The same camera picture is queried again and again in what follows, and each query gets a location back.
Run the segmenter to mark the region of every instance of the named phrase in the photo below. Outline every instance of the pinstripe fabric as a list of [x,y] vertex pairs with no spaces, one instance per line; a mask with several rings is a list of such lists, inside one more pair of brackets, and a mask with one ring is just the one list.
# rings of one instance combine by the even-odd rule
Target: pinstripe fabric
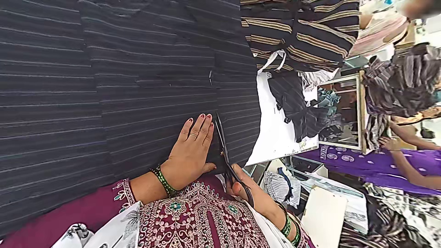
[[[359,0],[242,0],[241,4],[242,26],[257,55],[257,67],[262,68],[271,53],[287,52],[284,70],[274,70],[282,62],[277,58],[265,71],[332,72],[342,66],[358,36]],[[309,4],[314,11],[297,12],[292,9],[297,4]]]
[[[219,112],[244,165],[260,108],[240,29],[234,0],[2,1],[0,237],[145,173],[200,113]],[[214,137],[207,161],[219,153]]]

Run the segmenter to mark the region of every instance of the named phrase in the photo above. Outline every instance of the purple kurta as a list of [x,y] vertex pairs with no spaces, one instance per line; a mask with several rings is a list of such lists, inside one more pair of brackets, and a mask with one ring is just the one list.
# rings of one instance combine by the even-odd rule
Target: purple kurta
[[[423,176],[441,176],[440,150],[402,149],[407,161]],[[332,171],[362,177],[378,186],[402,189],[427,195],[441,195],[441,190],[433,190],[411,184],[397,169],[388,150],[363,155],[359,150],[320,145],[319,149],[299,154],[300,157],[320,161]]]

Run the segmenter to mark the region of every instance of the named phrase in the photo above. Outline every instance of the green bangle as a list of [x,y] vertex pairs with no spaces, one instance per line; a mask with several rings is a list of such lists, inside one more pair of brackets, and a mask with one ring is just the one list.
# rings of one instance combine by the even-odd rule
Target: green bangle
[[294,247],[297,247],[298,245],[299,245],[299,243],[300,243],[300,226],[297,224],[297,222],[295,221],[295,220],[293,220],[291,217],[289,217],[291,220],[292,220],[292,222],[294,223],[294,225],[295,225],[295,229],[296,229],[296,231],[297,231],[297,233],[295,234],[295,238],[294,238],[294,240],[291,242],[291,244],[294,246]]
[[281,232],[285,237],[288,237],[289,233],[291,232],[291,222],[290,222],[290,218],[288,216],[288,213],[286,212],[286,208],[285,206],[283,206],[281,203],[275,201],[279,207],[283,210],[283,212],[285,213],[285,226],[283,226]]
[[150,169],[150,171],[153,172],[153,174],[155,174],[155,176],[161,182],[161,184],[164,187],[165,192],[167,192],[167,196],[169,198],[174,197],[175,195],[178,194],[179,191],[175,190],[172,186],[170,186],[168,184],[167,180],[165,179],[164,175],[162,175],[161,166],[158,166],[157,168],[154,168],[154,169]]

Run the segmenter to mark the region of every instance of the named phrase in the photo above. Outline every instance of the person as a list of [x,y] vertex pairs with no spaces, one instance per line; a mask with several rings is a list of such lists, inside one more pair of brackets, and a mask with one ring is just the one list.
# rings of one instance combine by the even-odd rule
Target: person
[[416,124],[426,119],[435,119],[439,117],[441,117],[441,107],[434,106],[424,111],[420,111],[412,117],[392,116],[392,120],[395,124],[399,126],[405,126]]
[[320,145],[320,149],[299,156],[321,161],[332,171],[361,177],[377,186],[441,195],[441,147],[393,122],[390,127],[404,142],[420,150],[400,149],[398,140],[381,137],[383,148],[377,153],[363,155],[359,150]]
[[360,33],[348,57],[368,56],[397,44],[407,36],[411,21],[432,17],[441,13],[437,0],[399,1],[393,8],[378,11],[371,6],[375,2],[360,7]]
[[298,219],[237,164],[233,169],[249,188],[254,208],[238,182],[227,180],[224,188],[222,177],[203,175],[216,168],[205,163],[212,119],[201,114],[195,122],[186,121],[168,160],[158,168],[37,218],[9,235],[1,247],[313,248]]

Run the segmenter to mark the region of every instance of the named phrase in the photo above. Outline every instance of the finger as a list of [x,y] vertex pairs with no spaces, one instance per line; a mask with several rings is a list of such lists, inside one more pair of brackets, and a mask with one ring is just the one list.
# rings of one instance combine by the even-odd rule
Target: finger
[[204,122],[204,120],[205,120],[205,114],[201,114],[198,117],[198,119],[196,120],[196,122],[194,123],[194,126],[190,131],[191,135],[188,136],[187,140],[190,140],[190,141],[196,140],[196,137],[199,135],[199,130],[201,129],[201,126],[202,126],[202,123]]
[[205,163],[204,167],[202,168],[202,174],[210,172],[212,170],[216,169],[216,165],[213,163]]
[[207,134],[207,137],[205,137],[204,142],[202,142],[202,145],[203,145],[205,148],[207,148],[207,150],[208,150],[208,148],[209,148],[210,145],[211,145],[211,141],[213,140],[213,133],[214,133],[214,124],[213,124],[213,122],[212,122],[212,123],[210,123],[210,127],[208,128],[208,134]]
[[236,175],[239,177],[240,180],[243,180],[244,177],[247,177],[248,175],[245,174],[245,172],[242,170],[242,168],[238,164],[232,165],[234,172],[236,172]]
[[244,199],[245,201],[248,201],[247,193],[245,192],[245,189],[240,185],[240,183],[235,182],[233,184],[233,193],[236,196],[239,196],[240,198]]
[[188,138],[188,132],[190,131],[191,128],[191,124],[193,123],[193,118],[188,119],[185,123],[184,126],[182,127],[181,132],[179,133],[179,137],[178,137],[178,141],[179,142],[184,142],[187,140]]
[[201,130],[199,130],[198,138],[196,139],[198,142],[203,143],[208,134],[208,129],[210,128],[211,119],[213,117],[211,114],[208,114],[202,124]]

